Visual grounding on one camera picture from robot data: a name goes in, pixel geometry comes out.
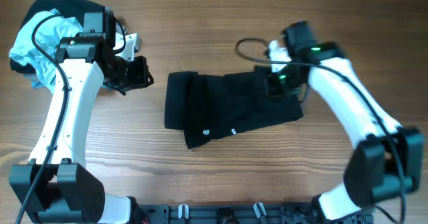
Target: folded black garment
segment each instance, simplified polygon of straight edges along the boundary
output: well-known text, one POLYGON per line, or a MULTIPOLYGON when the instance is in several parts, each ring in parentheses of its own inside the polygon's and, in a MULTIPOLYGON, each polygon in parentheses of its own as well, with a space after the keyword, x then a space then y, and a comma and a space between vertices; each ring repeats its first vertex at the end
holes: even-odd
MULTIPOLYGON (((65 17, 76 17, 80 25, 83 26, 84 16, 87 12, 102 11, 103 5, 88 1, 88 0, 35 0, 29 8, 27 15, 22 21, 21 28, 40 11, 51 11, 57 9, 65 17)), ((35 69, 31 64, 22 66, 21 64, 11 60, 11 69, 20 74, 34 74, 35 69)))
POLYGON ((265 94, 269 68, 221 76, 171 73, 165 128, 184 130, 187 148, 212 139, 281 124, 303 117, 297 95, 272 99, 265 94))

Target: black cable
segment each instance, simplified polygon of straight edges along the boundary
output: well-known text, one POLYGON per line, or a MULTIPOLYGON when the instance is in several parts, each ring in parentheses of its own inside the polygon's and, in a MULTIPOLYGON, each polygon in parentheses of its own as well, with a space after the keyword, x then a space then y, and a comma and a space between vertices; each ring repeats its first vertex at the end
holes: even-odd
POLYGON ((318 65, 318 64, 309 64, 309 63, 272 61, 272 60, 264 60, 264 59, 252 58, 252 57, 246 56, 245 54, 241 53, 241 51, 239 50, 239 46, 241 45, 241 43, 246 42, 246 41, 258 41, 258 42, 262 42, 262 43, 267 43, 267 41, 264 41, 264 40, 260 41, 260 39, 253 38, 253 37, 244 38, 244 39, 239 40, 235 45, 235 52, 239 57, 241 57, 245 60, 249 60, 249 61, 261 63, 261 64, 287 64, 287 65, 308 66, 308 67, 320 68, 322 70, 327 70, 329 72, 332 72, 333 74, 336 74, 337 76, 342 78, 343 81, 348 83, 355 90, 355 92, 361 97, 362 101, 364 101, 364 103, 367 105, 368 109, 370 109, 374 118, 376 119, 377 124, 381 127, 382 131, 385 133, 385 138, 386 138, 388 145, 391 149, 391 152, 393 154, 393 158, 397 164, 397 172, 399 174, 400 189, 401 189, 401 192, 400 192, 400 199, 401 199, 400 221, 394 220, 391 217, 391 215, 389 215, 389 214, 387 215, 387 217, 391 217, 392 218, 391 221, 393 223, 404 223, 405 216, 406 216, 406 195, 405 195, 405 178, 404 178, 403 164, 401 163, 400 156, 397 152, 397 147, 395 146, 395 143, 394 143, 394 140, 393 140, 391 134, 388 132, 387 128, 383 124, 381 117, 378 116, 378 114, 376 113, 376 110, 373 108, 373 106, 370 104, 370 102, 367 100, 366 96, 361 92, 361 90, 358 89, 358 87, 354 83, 352 83, 352 81, 350 81, 348 79, 348 77, 341 74, 339 71, 334 70, 334 69, 329 68, 329 67, 326 67, 326 66, 322 66, 322 65, 318 65))
POLYGON ((30 188, 29 188, 29 190, 28 190, 28 193, 27 193, 27 196, 25 197, 25 199, 24 199, 24 202, 22 202, 22 206, 21 206, 21 209, 19 210, 19 212, 18 212, 18 216, 17 216, 17 218, 16 218, 16 222, 15 222, 15 224, 19 224, 19 223, 21 223, 21 221, 22 221, 22 217, 24 216, 24 212, 25 212, 25 210, 26 210, 26 208, 27 208, 27 206, 28 206, 28 202, 29 202, 29 200, 30 200, 30 198, 31 198, 31 196, 32 196, 32 194, 34 193, 34 190, 35 190, 35 188, 37 187, 37 185, 38 185, 38 183, 40 182, 40 179, 41 179, 41 177, 43 176, 43 172, 44 172, 44 170, 45 170, 45 167, 47 166, 47 163, 49 162, 49 159, 51 158, 51 155, 52 155, 52 153, 54 152, 54 150, 55 150, 55 145, 56 145, 56 140, 57 140, 57 138, 58 138, 58 134, 59 134, 59 131, 60 131, 60 128, 61 128, 61 125, 62 125, 62 121, 63 121, 63 119, 64 119, 64 114, 66 113, 66 108, 67 108, 67 103, 68 103, 68 92, 70 91, 69 90, 69 88, 68 88, 68 81, 67 81, 67 77, 66 77, 66 74, 64 73, 64 71, 63 71, 63 69, 60 67, 60 65, 49 55, 49 54, 47 54, 46 53, 46 51, 44 51, 37 43, 36 43, 36 41, 35 41, 35 35, 36 35, 36 33, 37 33, 37 30, 39 29, 39 27, 44 23, 44 22, 46 22, 47 20, 49 20, 49 19, 52 19, 52 18, 54 18, 54 17, 59 17, 59 16, 61 16, 60 14, 55 14, 55 15, 51 15, 51 16, 49 16, 49 17, 46 17, 45 19, 43 19, 43 20, 41 20, 36 26, 35 26, 35 28, 34 28, 34 30, 33 30, 33 35, 31 36, 31 40, 32 40, 32 42, 33 42, 33 45, 35 46, 35 48, 37 49, 37 50, 39 50, 40 51, 40 53, 42 53, 49 61, 51 61, 52 63, 53 63, 53 65, 57 68, 57 70, 58 70, 58 72, 60 73, 60 75, 61 75, 61 79, 62 79, 62 82, 64 83, 64 88, 63 88, 63 91, 64 91, 64 97, 63 97, 63 100, 62 100, 62 105, 61 105, 61 110, 60 110, 60 115, 58 116, 58 121, 57 121, 57 123, 56 123, 56 126, 55 126, 55 129, 54 129, 54 131, 53 131, 53 134, 52 134, 52 139, 51 139, 51 142, 50 142, 50 144, 49 144, 49 146, 48 146, 48 148, 47 148, 47 153, 46 153, 46 157, 45 157, 45 159, 44 159, 44 161, 43 161, 43 163, 41 164, 41 166, 40 166, 40 169, 39 169, 39 171, 37 172, 37 174, 36 174, 36 176, 35 176, 35 178, 34 178, 34 180, 33 180, 33 183, 31 184, 31 186, 30 186, 30 188))
POLYGON ((303 93, 302 99, 299 100, 301 106, 305 104, 305 101, 308 99, 309 94, 310 94, 310 85, 306 84, 305 92, 303 93))
POLYGON ((118 53, 122 53, 122 51, 125 50, 126 45, 126 39, 125 39, 125 31, 123 30, 122 24, 116 19, 116 22, 119 24, 120 30, 122 31, 122 37, 123 37, 123 46, 119 49, 113 50, 113 54, 116 55, 118 53))
POLYGON ((382 207, 379 207, 378 205, 374 205, 374 207, 378 209, 381 213, 383 213, 383 215, 385 215, 389 219, 389 221, 397 223, 397 220, 395 220, 394 217, 391 216, 391 214, 389 214, 387 210, 383 209, 382 207))

